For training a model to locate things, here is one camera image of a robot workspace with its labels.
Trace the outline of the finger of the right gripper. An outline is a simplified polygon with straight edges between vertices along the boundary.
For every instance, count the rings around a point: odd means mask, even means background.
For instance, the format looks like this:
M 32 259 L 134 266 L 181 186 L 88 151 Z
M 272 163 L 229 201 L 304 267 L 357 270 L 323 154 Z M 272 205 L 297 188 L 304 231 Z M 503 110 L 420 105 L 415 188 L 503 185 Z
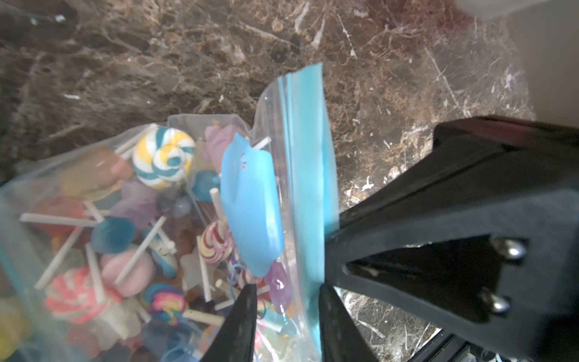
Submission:
M 578 359 L 578 130 L 480 116 L 342 213 L 325 281 L 480 347 Z

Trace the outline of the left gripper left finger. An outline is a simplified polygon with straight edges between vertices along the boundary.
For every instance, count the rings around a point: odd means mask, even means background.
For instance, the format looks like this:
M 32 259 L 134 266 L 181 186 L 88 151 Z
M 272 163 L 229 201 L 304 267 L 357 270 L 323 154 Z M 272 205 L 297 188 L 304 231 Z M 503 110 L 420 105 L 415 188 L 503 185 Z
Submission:
M 252 362 L 257 321 L 257 287 L 244 287 L 201 362 Z

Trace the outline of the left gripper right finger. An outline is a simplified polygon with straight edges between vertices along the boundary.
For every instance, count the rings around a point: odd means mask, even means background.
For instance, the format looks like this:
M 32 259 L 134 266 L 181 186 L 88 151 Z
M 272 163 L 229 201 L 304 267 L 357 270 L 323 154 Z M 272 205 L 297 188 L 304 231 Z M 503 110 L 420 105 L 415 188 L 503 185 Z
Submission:
M 322 361 L 377 361 L 352 321 L 334 287 L 324 284 L 319 295 Z

